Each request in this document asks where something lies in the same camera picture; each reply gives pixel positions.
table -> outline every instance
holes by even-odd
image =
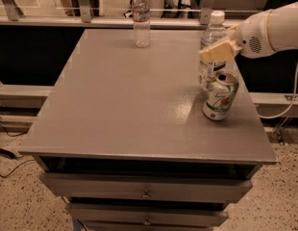
[[[225,120],[203,115],[201,34],[152,30],[148,48],[132,30],[82,35],[20,153],[87,227],[212,230],[276,163],[242,79]]]

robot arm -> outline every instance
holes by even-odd
[[[278,51],[298,49],[298,2],[276,10],[257,13],[227,30],[228,36],[199,52],[207,62],[224,62],[240,52],[261,58]]]

floor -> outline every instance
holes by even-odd
[[[285,144],[279,144],[264,126],[278,158],[275,166],[263,167],[254,177],[254,188],[237,204],[227,207],[230,218],[215,231],[298,231],[298,127],[284,130]],[[17,154],[24,136],[0,133],[0,148]],[[0,156],[0,173],[11,172],[24,157],[10,160]],[[39,181],[42,173],[36,162],[19,167],[11,176],[0,177],[0,231],[72,231],[71,216],[64,202]]]

silver can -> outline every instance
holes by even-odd
[[[224,119],[236,96],[238,80],[233,72],[222,69],[215,73],[209,87],[209,96],[203,111],[213,120]]]

gray tabletop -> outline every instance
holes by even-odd
[[[198,31],[152,30],[150,46],[136,48],[132,30],[85,30],[20,152],[276,162],[242,80],[226,119],[203,115],[197,83],[200,36]]]

